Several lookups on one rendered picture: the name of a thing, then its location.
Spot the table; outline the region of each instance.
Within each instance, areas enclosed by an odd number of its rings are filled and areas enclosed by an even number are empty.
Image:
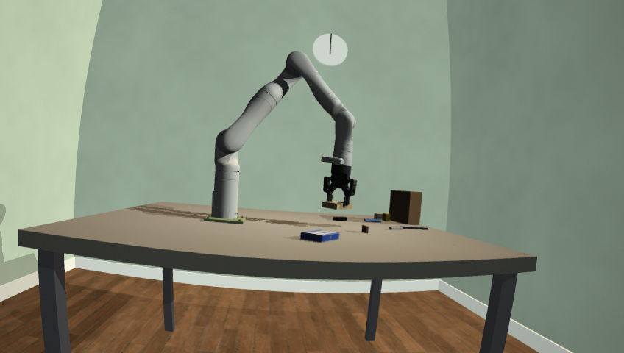
[[[163,269],[165,330],[174,330],[173,268],[284,279],[370,280],[366,340],[375,340],[381,283],[493,275],[481,353],[503,353],[519,272],[537,257],[441,230],[389,230],[395,221],[371,215],[239,208],[244,224],[207,222],[211,207],[157,202],[20,229],[18,245],[38,250],[41,321],[46,353],[69,353],[63,254]],[[302,231],[330,230],[338,240],[300,240]]]

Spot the tabletop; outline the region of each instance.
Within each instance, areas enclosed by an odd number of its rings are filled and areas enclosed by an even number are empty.
[[[163,268],[284,279],[425,279],[536,270],[537,257],[438,229],[390,230],[372,215],[239,208],[244,224],[204,221],[210,206],[157,202],[20,229],[18,245]],[[334,221],[344,215],[346,221]],[[362,224],[369,232],[362,232]],[[311,230],[338,232],[324,243]]]

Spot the white clock face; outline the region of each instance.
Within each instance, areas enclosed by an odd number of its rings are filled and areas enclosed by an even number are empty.
[[[314,41],[312,52],[319,63],[336,66],[347,58],[347,44],[339,36],[327,33]]]

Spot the wooden floor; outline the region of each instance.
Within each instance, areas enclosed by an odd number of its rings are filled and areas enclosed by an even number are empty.
[[[439,291],[382,293],[368,342],[368,293],[174,283],[175,330],[167,332],[161,281],[75,268],[65,282],[73,353],[479,352],[485,323]],[[44,352],[39,286],[0,302],[0,352]],[[505,352],[535,351],[507,335]]]

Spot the green wall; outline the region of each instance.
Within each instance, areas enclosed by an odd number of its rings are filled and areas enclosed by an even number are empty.
[[[617,352],[623,5],[0,2],[0,285],[37,270],[17,229],[210,204],[216,134],[300,50],[357,120],[350,212],[422,191],[423,224],[538,257],[514,320]],[[328,32],[349,46],[336,67],[311,52]],[[301,81],[239,153],[239,207],[324,212],[332,150]],[[491,277],[445,281],[487,304]]]
[[[537,256],[511,317],[621,352],[624,1],[449,1],[447,231]],[[487,304],[491,277],[445,279]]]

